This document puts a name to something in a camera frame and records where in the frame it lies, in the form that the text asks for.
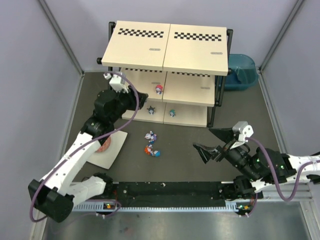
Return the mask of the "pink-hooded Doraemon figure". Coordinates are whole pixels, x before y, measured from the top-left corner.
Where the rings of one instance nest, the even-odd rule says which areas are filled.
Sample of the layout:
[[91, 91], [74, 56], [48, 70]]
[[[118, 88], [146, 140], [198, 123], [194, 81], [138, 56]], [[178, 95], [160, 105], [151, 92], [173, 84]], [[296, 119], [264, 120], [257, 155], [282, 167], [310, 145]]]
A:
[[163, 86], [161, 84], [158, 84], [155, 87], [155, 92], [156, 92], [157, 95], [161, 95], [163, 93]]

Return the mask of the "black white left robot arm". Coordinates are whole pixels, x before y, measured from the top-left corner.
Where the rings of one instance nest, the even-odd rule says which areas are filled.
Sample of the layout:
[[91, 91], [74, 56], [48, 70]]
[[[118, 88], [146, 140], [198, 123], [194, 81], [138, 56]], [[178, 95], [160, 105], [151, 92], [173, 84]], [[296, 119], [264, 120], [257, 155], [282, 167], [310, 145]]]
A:
[[148, 97], [148, 94], [138, 92], [133, 86], [119, 92], [107, 89], [98, 93], [92, 115], [80, 129], [69, 150], [41, 180], [34, 179], [29, 183], [29, 218], [33, 223], [44, 220], [44, 217], [35, 219], [34, 210], [61, 223], [70, 215], [73, 207], [105, 191], [111, 179], [100, 173], [75, 185], [72, 182], [88, 158], [110, 135], [121, 130], [120, 127], [114, 127], [115, 122], [127, 110], [140, 110]]

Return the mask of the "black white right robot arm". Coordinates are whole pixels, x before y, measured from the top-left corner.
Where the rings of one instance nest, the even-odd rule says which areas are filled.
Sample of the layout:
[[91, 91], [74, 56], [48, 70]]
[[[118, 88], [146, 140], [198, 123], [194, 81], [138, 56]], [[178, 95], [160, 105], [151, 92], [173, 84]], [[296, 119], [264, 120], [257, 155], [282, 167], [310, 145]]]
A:
[[209, 131], [224, 142], [224, 146], [205, 146], [194, 143], [202, 161], [227, 160], [241, 175], [220, 189], [227, 200], [261, 196], [262, 191], [274, 186], [281, 199], [291, 201], [299, 183], [320, 182], [320, 156], [294, 156], [263, 147], [258, 141], [256, 153], [250, 155], [248, 141], [253, 141], [253, 127], [239, 121], [231, 128], [210, 128]]

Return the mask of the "three-tier beige black shelf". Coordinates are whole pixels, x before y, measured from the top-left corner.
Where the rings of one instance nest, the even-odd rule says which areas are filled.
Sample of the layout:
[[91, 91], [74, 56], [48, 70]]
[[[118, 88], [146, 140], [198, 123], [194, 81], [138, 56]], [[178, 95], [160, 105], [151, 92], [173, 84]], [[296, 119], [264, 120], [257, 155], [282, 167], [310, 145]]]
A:
[[[212, 127], [231, 73], [233, 30], [227, 27], [122, 21], [108, 24], [108, 45], [97, 63], [126, 75], [148, 94], [144, 108], [122, 118]], [[162, 85], [161, 95], [156, 86]], [[148, 114], [147, 108], [155, 108]], [[174, 109], [175, 117], [169, 111]]]

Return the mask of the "grey-hooded Doraemon figure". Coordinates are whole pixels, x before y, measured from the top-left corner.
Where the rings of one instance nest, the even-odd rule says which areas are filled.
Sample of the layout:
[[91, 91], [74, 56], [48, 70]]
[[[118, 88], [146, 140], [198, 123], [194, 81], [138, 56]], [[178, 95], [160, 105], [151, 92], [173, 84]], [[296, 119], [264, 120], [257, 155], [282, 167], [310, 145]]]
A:
[[149, 115], [154, 115], [155, 114], [155, 107], [152, 107], [151, 105], [147, 108], [147, 112]]

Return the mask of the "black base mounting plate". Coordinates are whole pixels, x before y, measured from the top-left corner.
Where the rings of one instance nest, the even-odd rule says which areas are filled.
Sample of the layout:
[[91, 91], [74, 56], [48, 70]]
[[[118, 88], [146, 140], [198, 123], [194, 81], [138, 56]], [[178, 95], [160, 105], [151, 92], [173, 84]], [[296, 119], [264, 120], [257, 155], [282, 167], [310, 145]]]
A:
[[117, 200], [123, 208], [223, 207], [227, 200], [251, 199], [256, 188], [249, 181], [118, 182], [92, 200]]

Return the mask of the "purple white Doraemon figure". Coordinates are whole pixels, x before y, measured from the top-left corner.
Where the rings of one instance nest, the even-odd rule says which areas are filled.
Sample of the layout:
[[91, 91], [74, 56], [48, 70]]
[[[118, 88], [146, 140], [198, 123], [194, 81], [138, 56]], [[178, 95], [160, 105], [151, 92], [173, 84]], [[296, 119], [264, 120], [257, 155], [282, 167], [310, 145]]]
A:
[[157, 140], [157, 134], [155, 134], [153, 131], [150, 131], [144, 136], [144, 138], [147, 139], [150, 144], [153, 144]]

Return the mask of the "teal-hooded Doraemon figure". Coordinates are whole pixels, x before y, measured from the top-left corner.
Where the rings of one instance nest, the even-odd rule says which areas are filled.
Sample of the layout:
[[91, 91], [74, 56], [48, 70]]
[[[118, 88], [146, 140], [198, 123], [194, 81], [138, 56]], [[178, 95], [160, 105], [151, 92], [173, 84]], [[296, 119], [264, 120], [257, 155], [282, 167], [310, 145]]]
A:
[[172, 118], [175, 117], [176, 116], [176, 111], [174, 109], [171, 109], [169, 111], [169, 116], [172, 117]]

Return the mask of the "blue bucket Doraemon figure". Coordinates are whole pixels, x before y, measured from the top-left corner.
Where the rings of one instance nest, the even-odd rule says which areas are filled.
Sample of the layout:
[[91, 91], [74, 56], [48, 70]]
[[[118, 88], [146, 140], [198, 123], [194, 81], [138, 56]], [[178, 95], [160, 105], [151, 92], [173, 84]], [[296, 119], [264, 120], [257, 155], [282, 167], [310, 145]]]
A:
[[153, 151], [153, 152], [151, 153], [151, 155], [152, 155], [153, 157], [159, 157], [159, 156], [161, 155], [161, 152], [158, 151], [158, 150], [155, 150], [155, 151]]

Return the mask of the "orange crab Doraemon figure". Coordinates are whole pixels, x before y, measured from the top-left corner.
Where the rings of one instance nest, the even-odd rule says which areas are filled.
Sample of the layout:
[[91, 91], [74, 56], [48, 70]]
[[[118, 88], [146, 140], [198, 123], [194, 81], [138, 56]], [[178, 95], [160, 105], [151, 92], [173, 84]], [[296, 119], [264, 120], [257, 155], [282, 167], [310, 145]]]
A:
[[153, 154], [153, 145], [152, 144], [148, 144], [145, 148], [144, 148], [144, 152], [147, 155], [152, 155]]

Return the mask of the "red patterned bowl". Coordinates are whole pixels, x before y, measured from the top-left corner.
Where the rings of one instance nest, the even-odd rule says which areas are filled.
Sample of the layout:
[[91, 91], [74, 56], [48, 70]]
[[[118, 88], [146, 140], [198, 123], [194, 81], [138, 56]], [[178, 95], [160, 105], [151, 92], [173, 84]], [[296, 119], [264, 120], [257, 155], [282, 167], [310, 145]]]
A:
[[111, 137], [109, 136], [106, 140], [105, 140], [105, 142], [101, 145], [101, 147], [100, 148], [98, 148], [95, 152], [96, 153], [103, 153], [103, 152], [105, 152], [108, 148], [109, 148], [109, 146], [110, 146], [110, 144], [111, 144]]

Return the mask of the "white square plate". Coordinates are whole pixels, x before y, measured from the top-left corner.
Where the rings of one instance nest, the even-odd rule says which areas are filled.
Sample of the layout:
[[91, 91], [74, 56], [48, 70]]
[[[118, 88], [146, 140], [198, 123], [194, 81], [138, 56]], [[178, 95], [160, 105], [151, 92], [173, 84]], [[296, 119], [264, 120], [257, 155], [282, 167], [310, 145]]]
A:
[[87, 160], [88, 163], [103, 169], [109, 170], [116, 160], [121, 148], [127, 138], [128, 133], [124, 131], [118, 131], [113, 133], [111, 137], [111, 143], [109, 148], [101, 153], [94, 152]]

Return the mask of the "teal plastic basin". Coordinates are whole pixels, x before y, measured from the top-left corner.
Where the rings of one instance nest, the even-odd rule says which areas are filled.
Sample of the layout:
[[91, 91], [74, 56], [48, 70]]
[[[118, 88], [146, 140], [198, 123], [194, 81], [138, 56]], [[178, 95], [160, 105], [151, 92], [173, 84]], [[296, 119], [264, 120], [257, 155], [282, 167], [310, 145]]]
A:
[[245, 54], [230, 54], [228, 67], [231, 74], [226, 77], [225, 91], [244, 91], [258, 83], [255, 61]]

